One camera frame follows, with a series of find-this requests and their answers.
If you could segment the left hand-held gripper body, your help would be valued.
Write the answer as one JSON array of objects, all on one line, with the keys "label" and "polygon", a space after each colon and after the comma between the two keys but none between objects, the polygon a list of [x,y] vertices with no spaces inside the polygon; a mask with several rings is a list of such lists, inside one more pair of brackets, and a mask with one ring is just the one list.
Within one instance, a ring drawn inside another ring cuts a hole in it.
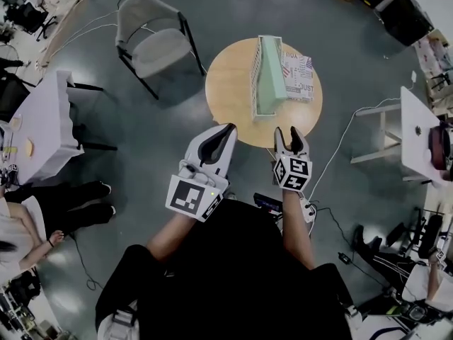
[{"label": "left hand-held gripper body", "polygon": [[166,208],[205,222],[224,198],[229,181],[187,160],[181,160],[179,172],[171,176]]}]

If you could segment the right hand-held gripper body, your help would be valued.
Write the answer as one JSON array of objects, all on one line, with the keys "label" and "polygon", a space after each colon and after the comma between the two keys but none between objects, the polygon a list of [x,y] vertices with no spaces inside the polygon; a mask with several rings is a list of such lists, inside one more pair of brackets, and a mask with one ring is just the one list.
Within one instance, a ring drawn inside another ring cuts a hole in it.
[{"label": "right hand-held gripper body", "polygon": [[296,154],[288,151],[275,152],[273,167],[276,184],[288,191],[301,193],[311,179],[312,162],[306,149]]}]

